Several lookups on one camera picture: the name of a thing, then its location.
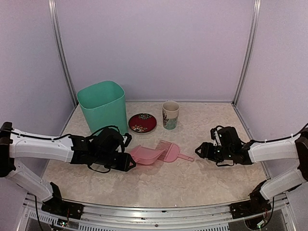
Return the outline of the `pink dustpan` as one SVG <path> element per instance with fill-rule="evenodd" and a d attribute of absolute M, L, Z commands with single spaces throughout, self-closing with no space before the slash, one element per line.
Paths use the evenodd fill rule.
<path fill-rule="evenodd" d="M 136 163 L 141 165 L 151 165 L 161 156 L 163 151 L 164 150 L 156 150 L 138 145 L 129 153 Z"/>

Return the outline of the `pink hand brush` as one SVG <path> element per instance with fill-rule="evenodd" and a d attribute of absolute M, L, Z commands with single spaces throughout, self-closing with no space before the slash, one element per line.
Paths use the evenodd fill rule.
<path fill-rule="evenodd" d="M 158 160 L 164 161 L 166 163 L 172 163 L 176 161 L 178 158 L 190 162 L 194 161 L 194 157 L 181 154 L 180 147 L 172 142 L 160 140 L 155 149 L 163 151 L 162 154 L 158 157 Z"/>

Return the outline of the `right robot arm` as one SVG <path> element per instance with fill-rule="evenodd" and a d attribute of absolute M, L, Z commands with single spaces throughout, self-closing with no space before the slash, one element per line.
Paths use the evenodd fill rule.
<path fill-rule="evenodd" d="M 255 214 L 269 200 L 281 193 L 295 189 L 308 181 L 308 128 L 288 137 L 243 142 L 234 127 L 217 126 L 210 131 L 212 142 L 203 142 L 195 153 L 202 159 L 215 162 L 218 167 L 225 166 L 224 161 L 233 164 L 252 165 L 254 163 L 276 160 L 296 159 L 299 164 L 259 184 L 246 203 L 249 213 Z"/>

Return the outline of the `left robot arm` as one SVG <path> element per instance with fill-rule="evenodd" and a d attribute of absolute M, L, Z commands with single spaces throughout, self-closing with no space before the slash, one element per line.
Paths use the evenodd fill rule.
<path fill-rule="evenodd" d="M 128 172 L 136 167 L 132 156 L 125 151 L 132 136 L 122 135 L 117 126 L 98 129 L 89 136 L 65 134 L 60 137 L 39 136 L 14 129 L 11 122 L 0 128 L 0 176 L 15 182 L 35 195 L 57 214 L 67 210 L 59 187 L 43 180 L 27 168 L 21 157 L 49 159 L 72 165 L 101 165 L 110 170 Z"/>

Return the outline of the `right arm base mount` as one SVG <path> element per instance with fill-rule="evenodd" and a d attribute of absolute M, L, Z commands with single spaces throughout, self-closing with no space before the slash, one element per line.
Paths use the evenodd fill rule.
<path fill-rule="evenodd" d="M 249 194 L 249 200 L 230 204 L 233 219 L 264 213 L 266 210 L 270 211 L 272 209 L 270 200 L 265 199 L 260 193 L 261 187 L 265 182 L 261 182 L 252 190 Z"/>

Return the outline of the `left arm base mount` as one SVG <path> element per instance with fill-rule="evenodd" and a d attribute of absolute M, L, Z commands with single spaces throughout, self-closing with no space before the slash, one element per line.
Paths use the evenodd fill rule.
<path fill-rule="evenodd" d="M 52 188 L 52 197 L 46 202 L 43 202 L 41 210 L 54 215 L 80 220 L 84 209 L 83 204 L 63 200 L 59 187 L 53 182 L 50 185 Z"/>

